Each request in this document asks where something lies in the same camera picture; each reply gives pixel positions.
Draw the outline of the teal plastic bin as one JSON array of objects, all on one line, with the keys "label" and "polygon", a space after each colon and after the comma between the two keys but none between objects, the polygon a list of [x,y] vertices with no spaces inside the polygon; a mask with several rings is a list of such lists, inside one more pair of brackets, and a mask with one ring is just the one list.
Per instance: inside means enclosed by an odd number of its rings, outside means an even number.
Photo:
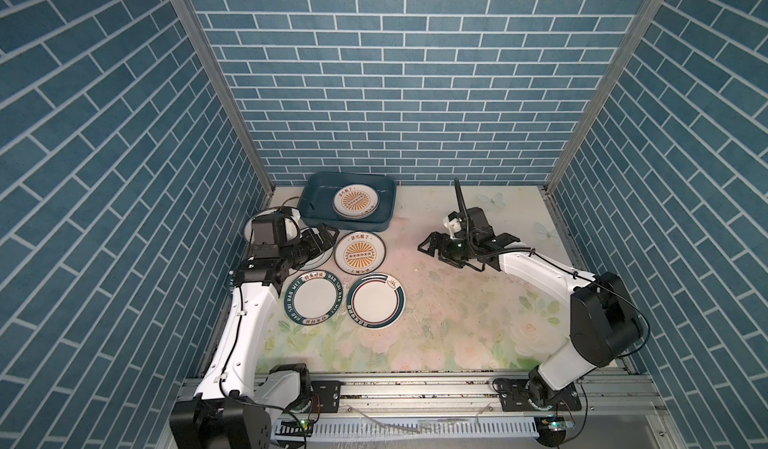
[{"label": "teal plastic bin", "polygon": [[[379,206],[372,215],[352,220],[336,214],[333,209],[334,195],[340,188],[350,184],[365,184],[378,193]],[[382,232],[389,227],[395,200],[396,184],[389,177],[320,172],[312,175],[307,182],[299,200],[298,210],[302,221],[308,226],[323,223],[337,229]]]}]

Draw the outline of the green striped rim plate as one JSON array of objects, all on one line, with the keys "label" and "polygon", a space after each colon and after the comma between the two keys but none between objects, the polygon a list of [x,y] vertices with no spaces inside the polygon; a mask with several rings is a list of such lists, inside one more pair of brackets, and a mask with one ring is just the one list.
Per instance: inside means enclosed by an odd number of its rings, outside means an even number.
[{"label": "green striped rim plate", "polygon": [[358,279],[347,293],[347,312],[358,325],[378,330],[394,324],[403,314],[406,295],[402,284],[385,273]]}]

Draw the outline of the orange sunburst plate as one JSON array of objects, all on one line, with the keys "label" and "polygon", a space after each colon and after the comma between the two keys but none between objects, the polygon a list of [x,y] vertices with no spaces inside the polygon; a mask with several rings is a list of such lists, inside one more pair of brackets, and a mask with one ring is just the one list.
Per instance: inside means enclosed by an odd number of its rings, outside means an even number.
[{"label": "orange sunburst plate", "polygon": [[253,215],[243,228],[243,237],[249,245],[264,243],[262,233],[269,232],[272,227],[271,216],[275,214],[278,220],[278,234],[286,241],[291,241],[300,233],[300,213],[296,208],[274,207]]},{"label": "orange sunburst plate", "polygon": [[346,274],[373,273],[386,258],[386,246],[376,234],[357,231],[345,235],[336,245],[334,261]]},{"label": "orange sunburst plate", "polygon": [[350,184],[340,188],[333,198],[333,209],[345,219],[363,219],[379,206],[379,195],[365,184]]}]

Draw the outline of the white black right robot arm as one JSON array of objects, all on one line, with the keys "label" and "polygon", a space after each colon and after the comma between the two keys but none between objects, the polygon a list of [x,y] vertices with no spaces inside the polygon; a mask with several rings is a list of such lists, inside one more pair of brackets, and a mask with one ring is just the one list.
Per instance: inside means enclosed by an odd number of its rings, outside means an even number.
[{"label": "white black right robot arm", "polygon": [[495,233],[478,207],[450,213],[444,227],[444,233],[431,233],[417,250],[458,269],[490,267],[515,276],[569,308],[567,342],[529,372],[526,391],[533,407],[548,410],[558,404],[579,378],[628,355],[642,338],[644,317],[618,275],[580,272],[554,262],[514,235]]}]

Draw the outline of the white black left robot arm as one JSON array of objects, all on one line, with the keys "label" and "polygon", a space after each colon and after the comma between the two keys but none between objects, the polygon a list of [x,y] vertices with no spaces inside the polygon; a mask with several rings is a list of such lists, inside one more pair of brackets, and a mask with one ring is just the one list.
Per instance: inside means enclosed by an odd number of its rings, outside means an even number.
[{"label": "white black left robot arm", "polygon": [[215,354],[191,398],[169,418],[179,448],[267,448],[281,415],[308,402],[305,364],[272,369],[262,384],[255,366],[263,333],[289,273],[334,248],[339,232],[325,224],[301,229],[290,208],[250,222],[248,252],[231,275],[232,302]]}]

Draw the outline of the white plate green flower outline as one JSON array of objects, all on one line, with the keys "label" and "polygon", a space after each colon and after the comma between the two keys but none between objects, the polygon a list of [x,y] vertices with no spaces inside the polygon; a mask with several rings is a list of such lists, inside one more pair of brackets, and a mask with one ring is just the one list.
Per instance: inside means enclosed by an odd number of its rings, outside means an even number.
[{"label": "white plate green flower outline", "polygon": [[300,233],[298,259],[294,270],[312,270],[324,264],[336,244],[338,231],[326,226],[305,228]]}]

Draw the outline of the green lettered rim plate centre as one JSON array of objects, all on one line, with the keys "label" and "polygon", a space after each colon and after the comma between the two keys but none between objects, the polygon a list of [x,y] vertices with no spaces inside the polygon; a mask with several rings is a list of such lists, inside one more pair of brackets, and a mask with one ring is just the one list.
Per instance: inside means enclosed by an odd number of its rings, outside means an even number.
[{"label": "green lettered rim plate centre", "polygon": [[302,326],[321,324],[340,308],[343,286],[333,273],[316,270],[301,274],[285,290],[284,309],[288,318]]}]

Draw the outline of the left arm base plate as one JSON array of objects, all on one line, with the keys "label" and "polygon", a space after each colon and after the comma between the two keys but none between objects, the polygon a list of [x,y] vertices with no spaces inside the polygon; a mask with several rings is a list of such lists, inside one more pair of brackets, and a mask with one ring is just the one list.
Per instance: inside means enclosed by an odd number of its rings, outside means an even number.
[{"label": "left arm base plate", "polygon": [[341,398],[340,380],[320,380],[307,383],[276,383],[267,380],[257,387],[255,401],[293,413],[337,413]]}]

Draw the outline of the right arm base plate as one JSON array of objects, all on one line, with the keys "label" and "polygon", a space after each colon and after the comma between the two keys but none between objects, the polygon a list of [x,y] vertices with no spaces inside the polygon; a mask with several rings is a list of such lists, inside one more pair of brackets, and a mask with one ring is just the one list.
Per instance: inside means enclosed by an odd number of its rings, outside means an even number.
[{"label": "right arm base plate", "polygon": [[582,409],[582,402],[574,383],[563,389],[554,390],[539,379],[496,378],[491,382],[491,388],[498,395],[504,412],[549,412],[555,409],[580,411]]}]

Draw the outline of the aluminium mounting rail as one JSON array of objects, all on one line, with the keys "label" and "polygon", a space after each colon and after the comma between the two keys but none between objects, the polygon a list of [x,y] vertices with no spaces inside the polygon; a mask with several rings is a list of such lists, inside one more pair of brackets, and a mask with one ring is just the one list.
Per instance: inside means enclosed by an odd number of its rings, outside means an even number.
[{"label": "aluminium mounting rail", "polygon": [[[340,380],[337,413],[281,415],[269,447],[383,446],[451,440],[513,440],[535,448],[680,448],[682,435],[651,380],[619,370],[599,370],[576,381],[580,411],[504,412],[491,388],[496,378],[520,372],[333,374]],[[192,397],[202,379],[187,380],[177,401]],[[177,447],[170,426],[159,444]]]}]

